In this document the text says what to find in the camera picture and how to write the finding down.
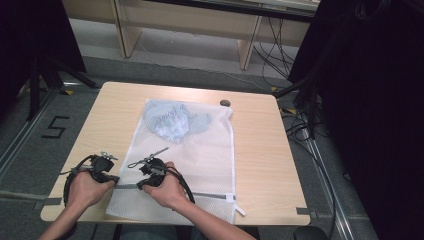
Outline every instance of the wooden table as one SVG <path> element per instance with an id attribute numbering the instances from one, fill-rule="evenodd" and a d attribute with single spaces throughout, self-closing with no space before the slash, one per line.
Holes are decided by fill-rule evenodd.
<path id="1" fill-rule="evenodd" d="M 234 131 L 237 204 L 236 225 L 307 225 L 309 215 L 298 214 L 306 203 L 293 156 L 274 97 L 271 95 L 108 82 L 103 85 L 63 167 L 69 171 L 83 158 L 104 150 L 119 158 L 110 174 L 117 174 L 131 144 L 146 99 L 206 104 L 231 102 Z M 66 176 L 59 176 L 49 198 L 61 198 Z M 105 214 L 112 191 L 90 207 L 80 221 L 133 223 Z M 54 221 L 64 208 L 44 206 L 41 218 Z"/>

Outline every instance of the white mesh bag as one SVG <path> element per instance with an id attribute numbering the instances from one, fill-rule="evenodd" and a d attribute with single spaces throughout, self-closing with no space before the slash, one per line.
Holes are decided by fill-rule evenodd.
<path id="1" fill-rule="evenodd" d="M 139 170 L 142 164 L 127 167 L 169 147 L 156 157 L 174 162 L 198 206 L 233 223 L 235 173 L 231 114 L 231 108 L 219 105 L 147 100 L 106 213 L 149 223 L 191 224 L 137 188 L 136 183 L 149 177 Z"/>

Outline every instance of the gray carpet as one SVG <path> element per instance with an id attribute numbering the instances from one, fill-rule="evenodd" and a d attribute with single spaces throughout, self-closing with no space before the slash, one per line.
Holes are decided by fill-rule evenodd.
<path id="1" fill-rule="evenodd" d="M 195 70 L 181 70 L 160 67 L 152 64 L 125 61 L 104 60 L 85 57 L 88 77 L 99 83 L 105 81 L 124 81 L 167 86 L 205 88 L 240 92 L 270 93 L 270 85 L 262 77 L 233 75 L 247 80 L 243 82 L 223 74 L 207 73 Z M 61 74 L 65 81 L 77 82 L 66 74 Z M 287 86 L 278 79 L 267 79 L 273 85 Z M 0 179 L 0 239 L 35 239 L 48 226 L 39 218 L 40 199 L 49 193 L 57 174 L 70 152 L 75 139 L 90 111 L 97 93 L 85 86 L 72 87 L 72 95 L 58 94 L 48 106 L 46 113 L 35 127 L 28 142 L 18 154 L 13 164 Z M 282 108 L 293 108 L 295 93 L 280 99 Z M 25 123 L 28 113 L 28 93 L 25 93 L 10 108 L 9 114 L 0 120 L 0 154 L 6 150 L 13 137 Z M 49 130 L 48 126 L 55 116 L 55 126 L 66 128 L 61 138 L 43 138 L 43 135 L 55 135 L 58 130 Z M 284 118 L 286 129 L 292 126 L 293 118 Z M 347 218 L 355 239 L 377 239 L 372 225 L 356 195 L 351 183 L 343 177 L 344 167 L 337 151 L 327 136 L 325 125 L 316 128 L 317 144 L 326 162 L 327 170 L 334 184 L 335 191 L 346 211 Z M 331 210 L 318 179 L 313 161 L 303 148 L 291 143 L 295 164 L 310 212 L 313 213 L 311 225 L 327 232 L 331 226 Z M 10 193 L 26 194 L 21 198 L 12 198 Z M 77 233 L 71 239 L 112 239 L 113 224 L 79 224 Z M 261 239 L 293 239 L 295 227 L 262 226 L 259 227 Z M 342 239 L 334 231 L 332 239 Z"/>

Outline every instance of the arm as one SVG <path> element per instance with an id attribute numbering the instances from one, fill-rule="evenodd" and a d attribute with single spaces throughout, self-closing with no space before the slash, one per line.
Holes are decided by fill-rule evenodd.
<path id="1" fill-rule="evenodd" d="M 98 183 L 88 172 L 79 172 L 72 181 L 67 206 L 39 239 L 57 239 L 65 235 L 85 210 L 99 202 L 114 185 L 114 181 Z"/>
<path id="2" fill-rule="evenodd" d="M 168 162 L 166 166 L 174 167 L 174 164 Z M 171 174 L 166 175 L 159 187 L 144 185 L 143 190 L 161 206 L 171 208 L 190 220 L 208 239 L 254 239 L 240 228 L 191 203 L 177 178 Z"/>

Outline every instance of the floor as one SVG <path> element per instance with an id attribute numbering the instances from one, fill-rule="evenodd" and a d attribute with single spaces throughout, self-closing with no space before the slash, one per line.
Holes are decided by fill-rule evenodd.
<path id="1" fill-rule="evenodd" d="M 88 76 L 97 82 L 118 80 L 162 85 L 179 85 L 187 87 L 202 87 L 232 91 L 255 93 L 271 93 L 274 89 L 282 89 L 291 83 L 268 65 L 255 52 L 252 55 L 249 68 L 240 70 L 237 52 L 237 41 L 234 39 L 217 38 L 189 33 L 169 32 L 144 29 L 139 44 L 130 58 L 121 57 L 116 29 L 114 25 L 71 20 L 71 24 L 86 63 Z M 272 44 L 262 44 L 265 52 L 260 50 L 259 43 L 255 46 L 262 54 L 269 51 L 278 54 Z M 284 47 L 285 52 L 293 59 L 298 48 Z M 275 61 L 282 69 L 282 63 Z M 180 82 L 170 82 L 169 78 L 178 76 Z M 65 82 L 78 84 L 66 74 Z M 67 153 L 72 147 L 72 141 L 77 137 L 84 119 L 90 111 L 96 93 L 92 91 L 76 91 L 77 98 L 70 100 L 64 95 L 53 98 L 45 116 L 38 126 L 35 126 L 24 147 L 19 149 L 13 164 L 3 175 L 0 175 L 0 239 L 34 238 L 45 229 L 48 223 L 40 221 L 38 214 L 42 200 L 48 195 L 54 183 L 55 175 L 51 171 L 60 171 Z M 293 110 L 292 100 L 296 92 L 280 99 L 280 108 Z M 1 153 L 6 152 L 12 139 L 25 125 L 28 114 L 28 93 L 24 92 L 10 116 L 0 122 Z M 72 132 L 66 142 L 43 142 L 36 135 L 48 134 L 45 128 L 51 118 L 57 115 L 71 115 L 76 119 L 69 126 Z M 292 113 L 282 113 L 286 129 L 299 123 Z M 296 138 L 304 137 L 302 130 L 296 130 Z M 331 239 L 378 239 L 375 235 L 355 189 L 343 176 L 343 164 L 337 155 L 337 150 L 331 142 L 331 136 L 325 129 L 325 124 L 317 126 L 316 141 L 307 144 L 291 143 L 293 156 L 298 169 L 299 178 L 304 190 L 305 199 L 311 214 L 311 225 L 318 226 L 328 232 L 332 226 L 332 205 L 329 195 L 334 189 L 338 224 L 335 226 Z M 314 152 L 317 161 L 313 161 L 310 152 Z M 31 169 L 32 159 L 46 159 L 46 163 Z M 330 185 L 326 185 L 327 173 Z M 20 231 L 19 222 L 28 224 L 28 231 Z M 261 239 L 293 239 L 294 227 L 263 226 L 259 228 Z M 112 239 L 114 226 L 108 224 L 81 224 L 72 239 Z"/>

